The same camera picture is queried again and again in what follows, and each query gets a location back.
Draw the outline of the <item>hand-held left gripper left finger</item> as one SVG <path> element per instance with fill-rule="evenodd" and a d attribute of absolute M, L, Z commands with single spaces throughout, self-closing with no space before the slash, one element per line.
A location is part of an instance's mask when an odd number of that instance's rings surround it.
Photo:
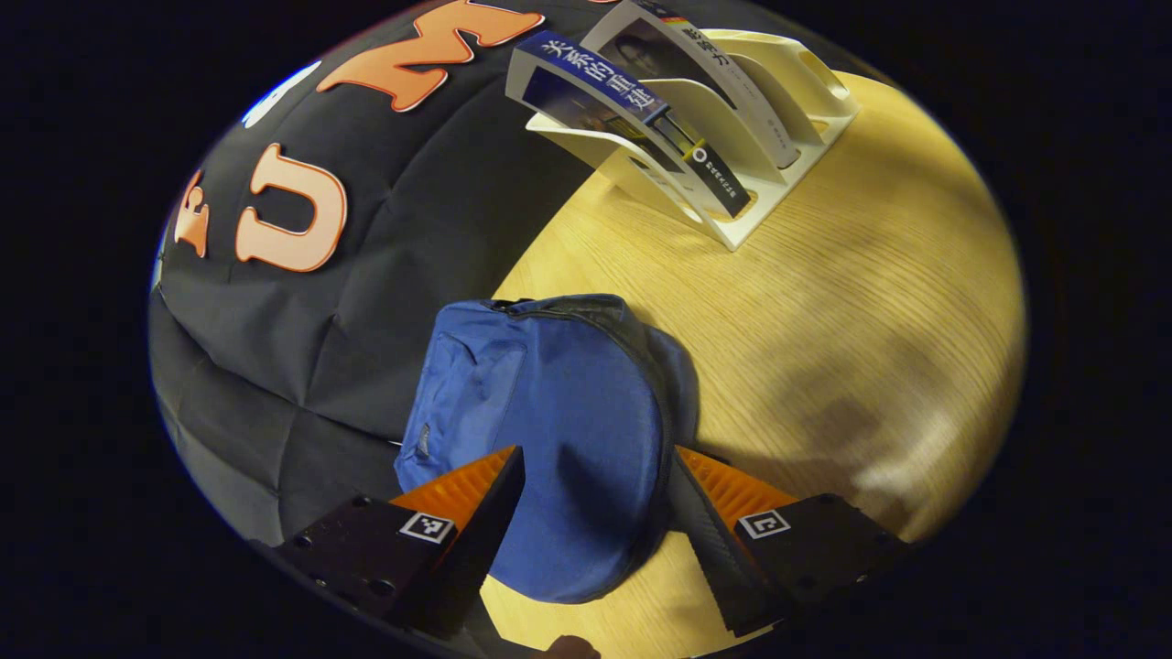
<path fill-rule="evenodd" d="M 481 602 L 524 485 L 524 451 L 509 446 L 396 498 L 352 497 L 288 541 L 253 546 L 361 621 L 448 643 Z"/>

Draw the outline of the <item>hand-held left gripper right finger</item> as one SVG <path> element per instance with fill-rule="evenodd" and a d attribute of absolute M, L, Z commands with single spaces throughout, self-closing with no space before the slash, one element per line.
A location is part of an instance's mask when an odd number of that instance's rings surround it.
<path fill-rule="evenodd" d="M 837 492 L 797 498 L 684 447 L 673 458 L 673 512 L 736 637 L 825 609 L 911 552 Z"/>

